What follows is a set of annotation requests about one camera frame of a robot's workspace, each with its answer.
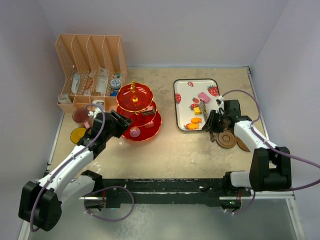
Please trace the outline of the orange fish pastry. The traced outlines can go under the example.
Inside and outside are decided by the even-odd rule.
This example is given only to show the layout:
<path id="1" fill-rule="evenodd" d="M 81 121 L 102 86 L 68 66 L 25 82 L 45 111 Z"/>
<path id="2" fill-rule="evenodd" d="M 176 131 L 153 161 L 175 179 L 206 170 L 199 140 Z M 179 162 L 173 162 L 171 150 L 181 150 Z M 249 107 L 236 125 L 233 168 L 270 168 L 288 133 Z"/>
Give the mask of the orange fish pastry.
<path id="1" fill-rule="evenodd" d="M 202 122 L 202 119 L 200 117 L 194 117 L 191 119 L 192 124 L 199 124 Z"/>
<path id="2" fill-rule="evenodd" d="M 197 130 L 197 129 L 199 129 L 199 124 L 197 124 L 197 123 L 188 123 L 188 124 L 185 126 L 185 128 L 186 128 L 187 130 Z"/>

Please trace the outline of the yellow cake slice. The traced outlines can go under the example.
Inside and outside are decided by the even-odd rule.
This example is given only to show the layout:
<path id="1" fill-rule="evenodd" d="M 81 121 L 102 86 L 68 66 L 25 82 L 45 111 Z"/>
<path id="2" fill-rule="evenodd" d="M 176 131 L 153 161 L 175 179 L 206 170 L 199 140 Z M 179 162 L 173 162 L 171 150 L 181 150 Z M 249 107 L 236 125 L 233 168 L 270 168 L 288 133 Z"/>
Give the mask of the yellow cake slice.
<path id="1" fill-rule="evenodd" d="M 194 108 L 193 108 L 193 113 L 194 113 L 195 115 L 200 115 L 200 114 L 202 113 L 202 111 L 200 110 L 199 107 L 194 107 Z"/>

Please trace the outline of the red three-tier cake stand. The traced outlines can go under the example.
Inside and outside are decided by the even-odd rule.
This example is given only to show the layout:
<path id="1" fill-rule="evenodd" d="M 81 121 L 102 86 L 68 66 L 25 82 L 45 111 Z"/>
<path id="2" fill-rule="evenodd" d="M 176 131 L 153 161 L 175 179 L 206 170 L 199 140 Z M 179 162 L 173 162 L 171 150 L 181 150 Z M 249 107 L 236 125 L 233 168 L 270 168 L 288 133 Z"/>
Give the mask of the red three-tier cake stand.
<path id="1" fill-rule="evenodd" d="M 122 137 L 130 141 L 143 142 L 153 138 L 159 132 L 162 124 L 162 117 L 154 101 L 153 92 L 147 85 L 134 81 L 124 85 L 119 90 L 116 101 L 116 112 L 133 120 L 131 126 L 126 130 Z M 155 114 L 143 116 L 142 111 L 149 106 L 155 107 Z M 145 124 L 150 121 L 154 122 L 154 126 L 145 128 Z M 131 128 L 139 128 L 140 135 L 136 138 L 131 137 Z"/>

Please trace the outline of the pink striped cake slice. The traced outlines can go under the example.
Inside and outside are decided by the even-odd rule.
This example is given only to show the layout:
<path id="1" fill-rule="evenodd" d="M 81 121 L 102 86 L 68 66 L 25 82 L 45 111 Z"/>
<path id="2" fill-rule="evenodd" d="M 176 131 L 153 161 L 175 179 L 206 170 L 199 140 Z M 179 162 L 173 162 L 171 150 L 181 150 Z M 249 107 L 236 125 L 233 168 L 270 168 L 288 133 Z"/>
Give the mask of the pink striped cake slice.
<path id="1" fill-rule="evenodd" d="M 198 94 L 198 98 L 203 101 L 205 104 L 209 103 L 211 101 L 211 98 L 204 92 L 200 92 Z"/>

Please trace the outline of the pink heart cake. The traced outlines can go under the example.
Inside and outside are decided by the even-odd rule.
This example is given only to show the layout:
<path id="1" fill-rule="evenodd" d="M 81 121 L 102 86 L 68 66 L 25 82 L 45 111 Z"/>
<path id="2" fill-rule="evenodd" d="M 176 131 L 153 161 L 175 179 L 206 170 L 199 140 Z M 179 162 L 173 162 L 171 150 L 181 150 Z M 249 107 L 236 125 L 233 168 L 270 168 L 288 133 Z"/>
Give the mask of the pink heart cake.
<path id="1" fill-rule="evenodd" d="M 154 126 L 154 122 L 153 121 L 150 121 L 150 122 L 148 122 L 147 124 L 144 125 L 144 127 L 146 129 L 152 128 L 153 126 Z"/>

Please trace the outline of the chocolate cake slice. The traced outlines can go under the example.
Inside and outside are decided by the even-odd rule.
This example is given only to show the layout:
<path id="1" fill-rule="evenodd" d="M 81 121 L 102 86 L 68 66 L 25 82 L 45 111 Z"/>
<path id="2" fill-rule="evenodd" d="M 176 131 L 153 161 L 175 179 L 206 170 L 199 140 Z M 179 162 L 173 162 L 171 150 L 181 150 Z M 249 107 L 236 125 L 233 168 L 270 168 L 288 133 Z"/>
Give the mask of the chocolate cake slice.
<path id="1" fill-rule="evenodd" d="M 151 106 L 147 107 L 146 109 L 144 109 L 141 113 L 143 116 L 153 115 L 156 113 L 156 108 L 153 105 L 151 105 Z"/>

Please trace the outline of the white strawberry enamel tray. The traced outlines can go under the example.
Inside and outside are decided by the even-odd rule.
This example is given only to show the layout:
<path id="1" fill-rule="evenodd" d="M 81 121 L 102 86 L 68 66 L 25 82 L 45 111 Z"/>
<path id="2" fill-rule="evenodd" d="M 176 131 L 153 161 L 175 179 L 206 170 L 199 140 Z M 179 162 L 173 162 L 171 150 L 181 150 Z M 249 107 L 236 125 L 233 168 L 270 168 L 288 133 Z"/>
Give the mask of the white strawberry enamel tray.
<path id="1" fill-rule="evenodd" d="M 206 103 L 206 111 L 217 110 L 216 99 L 220 95 L 218 83 L 212 78 L 177 79 L 173 83 L 175 100 L 175 116 L 177 127 L 185 132 L 198 132 L 204 126 L 204 117 L 201 114 L 195 115 L 193 108 L 199 107 L 200 99 L 198 94 L 204 92 L 210 97 Z M 186 125 L 192 123 L 192 118 L 201 118 L 199 129 L 188 130 Z"/>

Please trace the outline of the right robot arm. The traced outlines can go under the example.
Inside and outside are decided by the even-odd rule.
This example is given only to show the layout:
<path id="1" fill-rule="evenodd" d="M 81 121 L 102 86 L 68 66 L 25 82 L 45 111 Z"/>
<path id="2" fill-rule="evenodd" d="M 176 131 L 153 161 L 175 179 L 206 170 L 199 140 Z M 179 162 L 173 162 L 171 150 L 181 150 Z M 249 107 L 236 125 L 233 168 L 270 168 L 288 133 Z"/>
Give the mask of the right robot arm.
<path id="1" fill-rule="evenodd" d="M 217 102 L 219 109 L 208 113 L 204 100 L 200 100 L 199 107 L 205 120 L 202 130 L 213 135 L 216 141 L 224 131 L 231 133 L 253 153 L 249 171 L 225 173 L 223 192 L 233 196 L 240 188 L 250 188 L 256 192 L 288 190 L 292 186 L 289 149 L 269 142 L 249 116 L 241 115 L 238 100 Z"/>

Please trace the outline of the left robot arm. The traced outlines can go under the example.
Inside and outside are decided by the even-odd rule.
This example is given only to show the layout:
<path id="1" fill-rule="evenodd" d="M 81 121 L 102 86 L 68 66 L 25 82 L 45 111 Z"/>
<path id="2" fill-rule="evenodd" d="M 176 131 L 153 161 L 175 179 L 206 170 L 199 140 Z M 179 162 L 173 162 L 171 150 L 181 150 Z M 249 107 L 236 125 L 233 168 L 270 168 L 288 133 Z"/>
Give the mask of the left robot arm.
<path id="1" fill-rule="evenodd" d="M 65 160 L 43 178 L 23 186 L 18 216 L 29 222 L 31 232 L 50 231 L 63 211 L 80 197 L 98 196 L 109 190 L 103 186 L 102 176 L 93 171 L 86 170 L 78 179 L 74 178 L 105 150 L 111 138 L 120 138 L 132 122 L 114 110 L 98 113 L 92 127 L 85 131 Z"/>

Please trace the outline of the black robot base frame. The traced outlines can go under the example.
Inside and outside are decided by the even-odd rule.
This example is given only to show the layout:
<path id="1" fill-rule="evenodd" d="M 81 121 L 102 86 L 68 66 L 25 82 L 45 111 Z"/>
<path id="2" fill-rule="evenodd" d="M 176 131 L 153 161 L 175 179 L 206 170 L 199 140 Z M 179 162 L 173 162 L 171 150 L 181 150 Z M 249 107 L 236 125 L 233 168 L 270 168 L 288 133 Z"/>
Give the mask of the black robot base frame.
<path id="1" fill-rule="evenodd" d="M 97 197 L 105 208 L 123 204 L 205 205 L 239 209 L 241 197 L 250 197 L 244 187 L 234 187 L 223 178 L 103 178 L 91 170 L 81 173 L 94 180 L 88 199 Z"/>

